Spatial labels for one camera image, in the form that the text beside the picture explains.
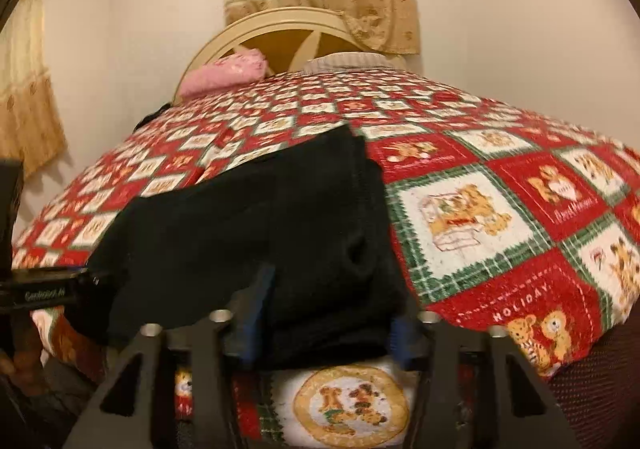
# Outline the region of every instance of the person's hand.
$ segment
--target person's hand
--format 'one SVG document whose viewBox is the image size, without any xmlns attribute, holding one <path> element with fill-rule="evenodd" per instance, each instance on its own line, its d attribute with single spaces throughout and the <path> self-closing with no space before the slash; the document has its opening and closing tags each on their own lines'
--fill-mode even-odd
<svg viewBox="0 0 640 449">
<path fill-rule="evenodd" d="M 40 362 L 42 341 L 33 321 L 13 321 L 14 344 L 16 351 L 14 358 L 0 350 L 0 373 L 27 397 L 35 397 L 46 393 L 49 389 L 44 378 L 44 370 Z"/>
</svg>

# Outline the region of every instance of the white wall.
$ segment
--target white wall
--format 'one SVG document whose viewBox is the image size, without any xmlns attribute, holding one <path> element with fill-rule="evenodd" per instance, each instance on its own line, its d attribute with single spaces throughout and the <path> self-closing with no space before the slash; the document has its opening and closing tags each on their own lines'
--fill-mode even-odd
<svg viewBox="0 0 640 449">
<path fill-rule="evenodd" d="M 640 19 L 628 0 L 418 0 L 425 76 L 640 148 Z M 45 57 L 69 151 L 20 222 L 169 101 L 223 28 L 223 0 L 45 0 Z"/>
<path fill-rule="evenodd" d="M 422 73 L 640 148 L 640 18 L 628 0 L 418 0 Z"/>
<path fill-rule="evenodd" d="M 44 0 L 44 58 L 68 151 L 28 180 L 14 233 L 87 165 L 126 136 L 114 96 L 113 0 Z"/>
<path fill-rule="evenodd" d="M 224 0 L 115 0 L 118 96 L 133 127 L 173 100 L 185 68 L 224 28 Z"/>
<path fill-rule="evenodd" d="M 640 148 L 640 18 L 628 0 L 466 0 L 466 88 Z"/>
</svg>

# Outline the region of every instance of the metal bolt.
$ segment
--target metal bolt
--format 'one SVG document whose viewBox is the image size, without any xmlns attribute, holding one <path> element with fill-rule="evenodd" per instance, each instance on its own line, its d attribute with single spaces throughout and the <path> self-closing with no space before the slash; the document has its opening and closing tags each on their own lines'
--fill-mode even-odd
<svg viewBox="0 0 640 449">
<path fill-rule="evenodd" d="M 507 328 L 505 328 L 504 326 L 500 326 L 500 324 L 489 326 L 487 331 L 489 332 L 489 335 L 491 335 L 493 338 L 509 336 L 509 331 L 507 330 Z"/>
<path fill-rule="evenodd" d="M 425 324 L 435 324 L 439 323 L 442 317 L 436 312 L 431 312 L 429 310 L 423 310 L 418 313 L 418 321 Z"/>
<path fill-rule="evenodd" d="M 233 316 L 234 314 L 231 310 L 213 310 L 209 314 L 209 320 L 213 321 L 214 323 L 228 323 L 233 318 Z"/>
<path fill-rule="evenodd" d="M 162 326 L 156 323 L 145 324 L 140 328 L 140 333 L 145 337 L 158 337 L 162 332 Z"/>
</svg>

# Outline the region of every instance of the pink pillow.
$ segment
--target pink pillow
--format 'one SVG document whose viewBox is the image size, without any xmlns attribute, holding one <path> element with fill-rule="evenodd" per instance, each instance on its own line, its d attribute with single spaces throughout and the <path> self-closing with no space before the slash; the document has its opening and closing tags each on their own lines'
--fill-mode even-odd
<svg viewBox="0 0 640 449">
<path fill-rule="evenodd" d="M 267 59 L 261 51 L 246 50 L 189 72 L 180 84 L 178 95 L 183 100 L 209 95 L 239 84 L 262 80 L 266 73 Z"/>
</svg>

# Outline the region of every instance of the round emblem print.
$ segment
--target round emblem print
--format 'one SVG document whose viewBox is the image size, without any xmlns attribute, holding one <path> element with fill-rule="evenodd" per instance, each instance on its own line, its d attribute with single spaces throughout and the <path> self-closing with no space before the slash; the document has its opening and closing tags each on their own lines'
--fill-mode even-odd
<svg viewBox="0 0 640 449">
<path fill-rule="evenodd" d="M 335 366 L 314 373 L 293 402 L 296 418 L 333 447 L 373 447 L 404 430 L 409 408 L 401 388 L 381 369 Z"/>
</svg>

